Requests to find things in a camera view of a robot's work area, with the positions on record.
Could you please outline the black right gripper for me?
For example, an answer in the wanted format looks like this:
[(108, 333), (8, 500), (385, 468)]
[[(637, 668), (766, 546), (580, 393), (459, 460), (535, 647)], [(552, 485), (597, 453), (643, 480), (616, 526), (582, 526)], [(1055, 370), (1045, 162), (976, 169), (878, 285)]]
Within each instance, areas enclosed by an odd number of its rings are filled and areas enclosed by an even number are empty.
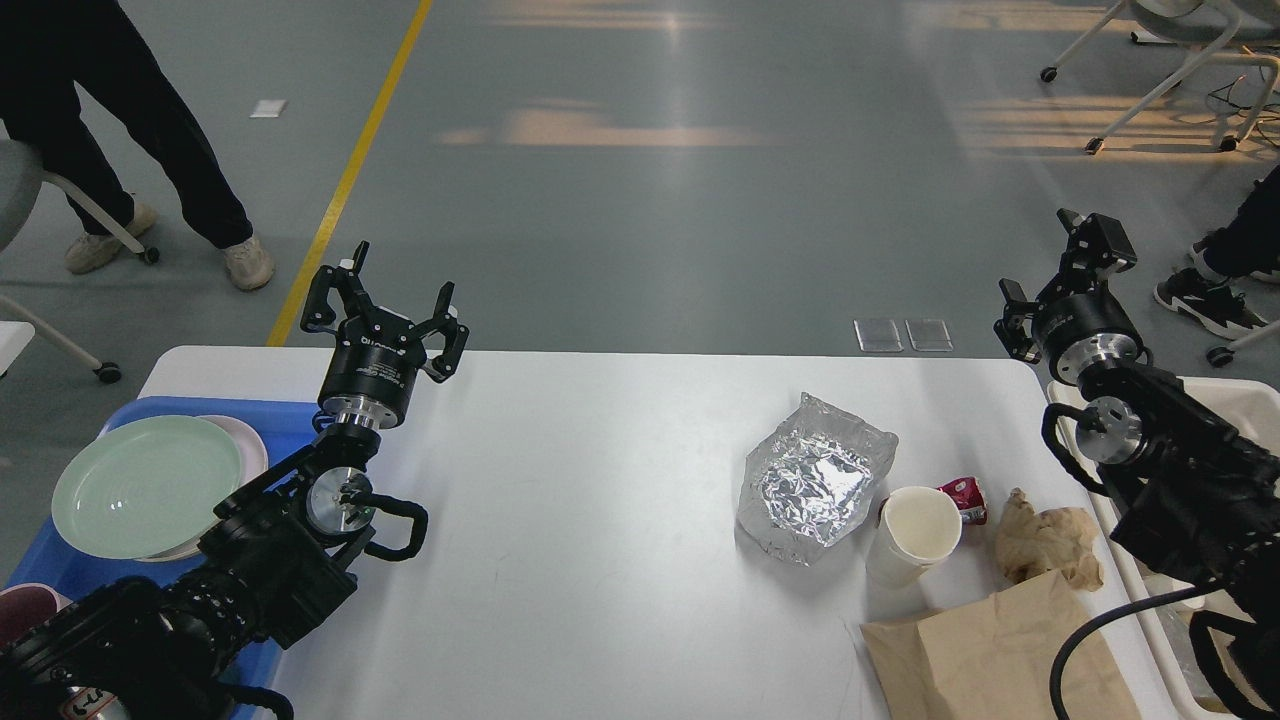
[(1004, 310), (993, 331), (1011, 359), (1044, 363), (1056, 382), (1078, 386), (1093, 369), (1146, 355), (1146, 342), (1120, 302), (1101, 288), (1111, 275), (1135, 268), (1138, 256), (1116, 218), (1059, 209), (1057, 219), (1068, 232), (1057, 273), (1064, 293), (1032, 301), (1016, 281), (1001, 279)]

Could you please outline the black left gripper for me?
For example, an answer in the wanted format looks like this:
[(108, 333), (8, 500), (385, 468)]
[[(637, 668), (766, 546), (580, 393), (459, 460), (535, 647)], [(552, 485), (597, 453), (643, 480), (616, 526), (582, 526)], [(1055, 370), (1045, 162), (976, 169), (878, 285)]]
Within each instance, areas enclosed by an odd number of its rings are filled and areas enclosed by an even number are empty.
[[(470, 329), (452, 306), (454, 283), (445, 282), (433, 314), (415, 325), (407, 318), (381, 318), (360, 279), (370, 242), (360, 241), (351, 259), (337, 266), (320, 265), (310, 282), (300, 314), (300, 329), (307, 334), (330, 334), (335, 350), (317, 405), (335, 416), (357, 405), (375, 405), (372, 418), (380, 429), (403, 423), (420, 369), (435, 383), (457, 372)], [(443, 338), (440, 352), (426, 356), (425, 341)]]

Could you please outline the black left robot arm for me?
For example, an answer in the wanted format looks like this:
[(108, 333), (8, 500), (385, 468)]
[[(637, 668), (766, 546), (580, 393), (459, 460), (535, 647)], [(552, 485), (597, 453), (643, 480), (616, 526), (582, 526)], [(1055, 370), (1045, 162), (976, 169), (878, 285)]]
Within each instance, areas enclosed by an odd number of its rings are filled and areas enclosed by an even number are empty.
[(470, 337), (452, 283), (419, 322), (374, 304), (367, 252), (320, 266), (300, 316), (335, 340), (317, 393), (326, 425), (212, 507), (201, 565), (164, 587), (123, 577), (5, 644), (5, 719), (228, 719), (246, 705), (293, 717), (283, 694), (223, 674), (244, 647), (289, 648), (328, 620), (357, 589), (357, 557), (420, 552), (428, 510), (375, 492), (367, 465), (419, 375), (452, 378)]

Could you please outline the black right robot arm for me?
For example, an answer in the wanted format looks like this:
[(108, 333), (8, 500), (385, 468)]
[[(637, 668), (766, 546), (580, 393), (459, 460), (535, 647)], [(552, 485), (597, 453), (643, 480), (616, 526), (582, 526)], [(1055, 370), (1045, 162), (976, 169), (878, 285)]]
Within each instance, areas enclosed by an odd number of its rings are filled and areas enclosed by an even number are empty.
[(1247, 439), (1156, 368), (1108, 281), (1137, 264), (1123, 224), (1102, 214), (1057, 213), (1068, 233), (1059, 272), (1034, 297), (998, 284), (995, 333), (1007, 355), (1075, 387), (1083, 407), (1051, 404), (1041, 436), (1064, 470), (1119, 511), (1111, 541), (1147, 568), (1187, 583), (1133, 601), (1076, 629), (1050, 669), (1050, 703), (1068, 716), (1062, 675), (1071, 652), (1121, 618), (1216, 591), (1247, 614), (1199, 611), (1196, 660), (1215, 694), (1242, 719), (1277, 716), (1277, 459)]

